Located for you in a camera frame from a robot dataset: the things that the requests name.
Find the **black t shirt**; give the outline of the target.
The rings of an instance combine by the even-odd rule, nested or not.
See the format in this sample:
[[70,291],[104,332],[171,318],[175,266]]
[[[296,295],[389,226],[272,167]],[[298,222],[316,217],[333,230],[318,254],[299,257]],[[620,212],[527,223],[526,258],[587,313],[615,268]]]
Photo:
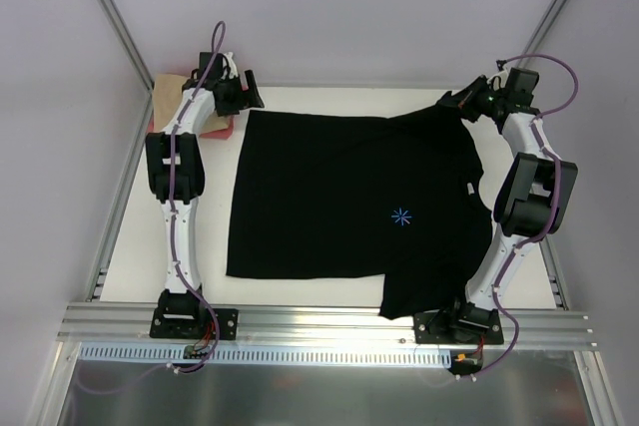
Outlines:
[[253,111],[241,148],[226,273],[384,279],[396,319],[461,298],[492,241],[482,164],[459,114],[391,118]]

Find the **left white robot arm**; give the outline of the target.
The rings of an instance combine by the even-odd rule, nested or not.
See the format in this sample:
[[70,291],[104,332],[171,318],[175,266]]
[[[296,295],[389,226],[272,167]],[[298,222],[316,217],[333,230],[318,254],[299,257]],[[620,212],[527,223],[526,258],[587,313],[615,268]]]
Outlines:
[[242,80],[232,52],[203,52],[182,87],[181,103],[168,124],[145,139],[148,182],[161,205],[168,244],[164,289],[153,313],[153,338],[196,338],[213,325],[203,299],[196,253],[196,215],[205,189],[199,134],[208,118],[261,108],[255,75]]

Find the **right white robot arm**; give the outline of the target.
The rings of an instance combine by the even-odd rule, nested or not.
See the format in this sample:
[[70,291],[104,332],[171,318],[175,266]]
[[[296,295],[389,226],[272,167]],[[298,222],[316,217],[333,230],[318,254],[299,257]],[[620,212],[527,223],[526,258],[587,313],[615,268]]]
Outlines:
[[578,174],[577,166],[561,160],[550,146],[543,115],[532,105],[538,73],[508,69],[503,62],[498,69],[438,101],[470,122],[491,119],[513,156],[493,209],[492,243],[466,284],[464,298],[441,313],[442,323],[435,329],[457,344],[502,343],[506,288],[533,247],[561,226]]

